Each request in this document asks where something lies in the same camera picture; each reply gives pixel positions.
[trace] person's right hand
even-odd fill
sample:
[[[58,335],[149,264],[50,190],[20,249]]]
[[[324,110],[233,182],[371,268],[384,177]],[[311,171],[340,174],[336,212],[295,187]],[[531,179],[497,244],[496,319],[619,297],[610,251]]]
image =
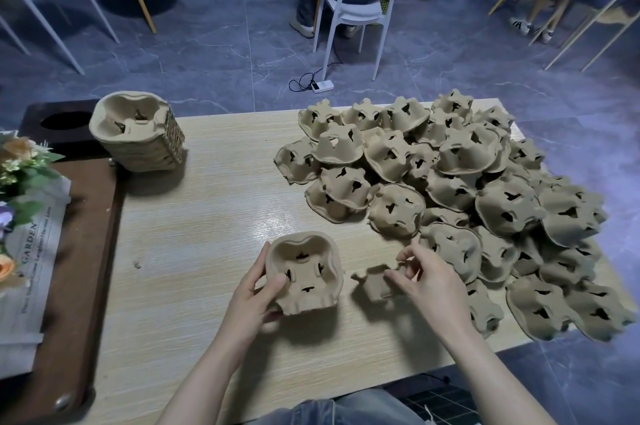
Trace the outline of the person's right hand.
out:
[[[467,287],[451,265],[418,243],[400,251],[396,260],[406,262],[406,276],[397,270],[386,270],[385,275],[409,296],[440,339],[451,342],[477,335]]]

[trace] wooden chair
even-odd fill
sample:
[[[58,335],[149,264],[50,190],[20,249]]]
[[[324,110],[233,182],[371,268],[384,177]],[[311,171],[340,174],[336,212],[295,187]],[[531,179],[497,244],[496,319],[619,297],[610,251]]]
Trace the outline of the wooden chair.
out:
[[[638,13],[636,13],[633,16],[629,16],[624,11],[624,9],[622,9],[622,6],[614,7],[614,4],[617,1],[618,0],[611,0],[602,9],[594,9],[592,7],[589,7],[591,12],[587,15],[587,18],[580,24],[580,26],[578,26],[578,29],[576,29],[576,31],[574,31],[573,34],[571,34],[571,36],[569,36],[569,38],[564,42],[564,44],[562,45],[562,49],[560,50],[560,53],[558,53],[556,55],[556,57],[553,60],[551,60],[549,65],[547,65],[545,67],[545,70],[548,70],[551,67],[551,65],[553,65],[556,62],[556,60],[558,58],[560,58],[564,54],[564,52],[567,49],[569,49],[569,47],[571,47],[571,45],[574,42],[576,42],[578,40],[578,38],[580,38],[580,36],[582,36],[582,34],[585,31],[587,31],[587,29],[590,27],[590,25],[592,25],[594,23],[621,24],[622,27],[615,34],[615,36],[613,36],[613,38],[611,38],[611,40],[608,43],[606,43],[606,45],[604,45],[603,49],[601,49],[598,52],[598,54],[596,56],[594,56],[591,59],[591,61],[589,63],[587,63],[587,65],[585,65],[584,68],[582,68],[582,70],[580,70],[580,71],[585,71],[589,66],[591,66],[591,64],[594,61],[596,61],[598,59],[598,57],[601,54],[603,54],[604,51],[613,44],[613,41],[617,40],[618,37],[620,36],[620,34],[624,33],[627,30],[627,28],[629,26],[631,26],[636,21],[636,19],[638,17],[640,17],[640,11],[638,11]],[[551,17],[547,21],[547,24],[545,24],[543,26],[543,28],[540,30],[540,32],[542,32],[549,25],[551,20],[553,20],[556,16],[562,16],[562,13],[563,13],[564,9],[566,8],[568,2],[569,2],[569,0],[563,0],[562,2],[560,2],[558,4],[558,8],[553,13],[553,15],[551,15]]]

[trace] gray floor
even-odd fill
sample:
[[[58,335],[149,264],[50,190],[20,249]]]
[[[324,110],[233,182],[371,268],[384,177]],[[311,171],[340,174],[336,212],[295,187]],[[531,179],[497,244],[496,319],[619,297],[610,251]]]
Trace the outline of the gray floor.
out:
[[[320,98],[287,86],[319,68],[326,42],[325,33],[314,55],[312,42],[288,27],[295,0],[178,0],[155,15],[156,35],[139,17],[108,14],[119,45],[92,22],[85,0],[66,1],[72,26],[50,5],[45,10],[86,76],[75,73],[25,15],[16,26],[33,56],[0,40],[0,128],[16,128],[31,102],[123,89],[155,92],[179,116],[300,108]],[[371,75],[380,31],[370,28],[360,55],[356,40],[336,43],[344,65],[330,68],[336,89],[328,97],[335,105],[363,97],[391,103],[400,95],[429,100],[457,87],[476,98],[500,98],[525,135],[547,151],[552,171],[605,194],[610,218],[598,239],[638,299],[640,30],[632,28],[580,73],[612,35],[612,27],[596,26],[543,71],[579,13],[567,18],[551,45],[528,47],[507,29],[508,9],[487,17],[493,1],[398,0],[376,81]],[[638,325],[610,344],[572,333],[502,358],[560,425],[639,421]]]

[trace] orange flower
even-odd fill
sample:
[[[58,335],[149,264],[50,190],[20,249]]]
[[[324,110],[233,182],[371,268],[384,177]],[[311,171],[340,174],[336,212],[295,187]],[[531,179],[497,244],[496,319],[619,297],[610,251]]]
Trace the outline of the orange flower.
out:
[[[4,143],[3,149],[21,161],[31,159],[31,141],[28,137],[14,137]]]
[[[0,255],[0,282],[3,282],[11,275],[15,270],[15,263],[6,255]]]

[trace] metal rivet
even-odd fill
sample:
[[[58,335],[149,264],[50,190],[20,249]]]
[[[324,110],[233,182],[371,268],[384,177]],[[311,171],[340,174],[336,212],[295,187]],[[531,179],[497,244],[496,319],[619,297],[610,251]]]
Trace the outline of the metal rivet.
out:
[[[55,409],[60,412],[69,406],[69,402],[71,402],[71,395],[65,393],[56,400]]]

